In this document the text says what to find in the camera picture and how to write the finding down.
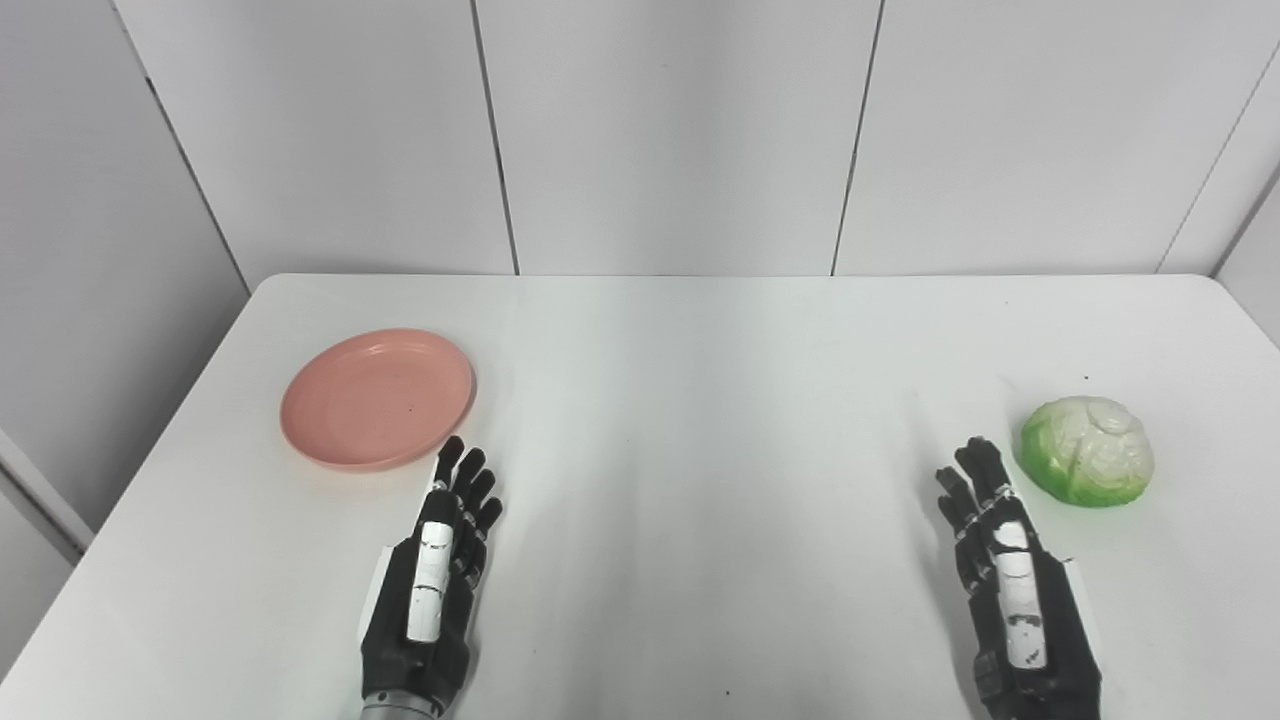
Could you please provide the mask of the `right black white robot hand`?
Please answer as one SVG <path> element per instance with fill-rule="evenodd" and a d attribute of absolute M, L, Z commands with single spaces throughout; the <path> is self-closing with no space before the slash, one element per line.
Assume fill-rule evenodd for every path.
<path fill-rule="evenodd" d="M 934 478 L 992 719 L 1100 719 L 1102 674 L 1066 564 L 1044 550 L 998 448 L 972 437 Z"/>

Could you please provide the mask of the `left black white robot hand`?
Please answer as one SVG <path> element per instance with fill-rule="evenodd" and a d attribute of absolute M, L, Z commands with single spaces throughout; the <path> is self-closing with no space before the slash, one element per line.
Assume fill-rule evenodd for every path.
<path fill-rule="evenodd" d="M 468 629 L 503 512 L 479 447 L 449 437 L 412 532 L 390 547 L 364 629 L 362 719 L 443 719 L 471 665 Z"/>

